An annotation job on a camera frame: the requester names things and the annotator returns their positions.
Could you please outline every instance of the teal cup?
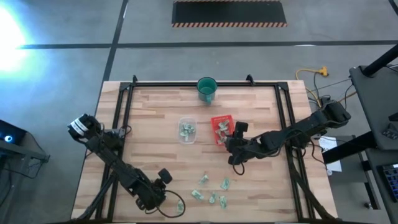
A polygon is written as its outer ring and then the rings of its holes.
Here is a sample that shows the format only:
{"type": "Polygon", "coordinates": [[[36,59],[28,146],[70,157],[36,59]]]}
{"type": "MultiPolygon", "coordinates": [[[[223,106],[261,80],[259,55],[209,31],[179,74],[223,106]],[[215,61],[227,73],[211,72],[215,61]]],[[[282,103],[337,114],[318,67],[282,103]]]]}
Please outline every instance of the teal cup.
{"type": "Polygon", "coordinates": [[[216,95],[217,82],[214,78],[203,77],[199,79],[197,89],[199,92],[199,99],[210,105],[216,95]]]}

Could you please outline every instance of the concrete floor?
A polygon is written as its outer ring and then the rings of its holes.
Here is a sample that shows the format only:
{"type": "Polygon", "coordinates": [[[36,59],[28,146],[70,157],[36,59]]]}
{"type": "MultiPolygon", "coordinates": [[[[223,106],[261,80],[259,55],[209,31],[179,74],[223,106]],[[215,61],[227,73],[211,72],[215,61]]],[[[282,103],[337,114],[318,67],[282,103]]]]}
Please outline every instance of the concrete floor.
{"type": "MultiPolygon", "coordinates": [[[[387,0],[282,0],[289,26],[283,29],[172,29],[171,0],[130,0],[120,43],[211,41],[394,40],[398,17],[387,0]]],[[[122,0],[3,0],[23,36],[20,44],[110,44],[122,0]]],[[[16,40],[2,34],[0,44],[16,40]]],[[[366,65],[391,45],[312,47],[212,47],[118,49],[110,80],[291,80],[300,68],[327,66],[330,76],[318,87],[348,78],[348,69],[366,65]]],[[[11,223],[68,220],[78,187],[85,149],[66,126],[82,113],[95,113],[109,49],[13,50],[0,59],[0,119],[30,131],[51,154],[38,177],[26,179],[11,223]]],[[[301,73],[313,89],[313,75],[301,73]]],[[[321,95],[343,97],[350,81],[324,88],[321,95]]],[[[329,135],[360,135],[367,130],[357,96],[348,99],[353,118],[329,135]]],[[[358,184],[331,183],[339,217],[356,222],[389,223],[383,211],[362,207],[368,200],[358,184]]]]}

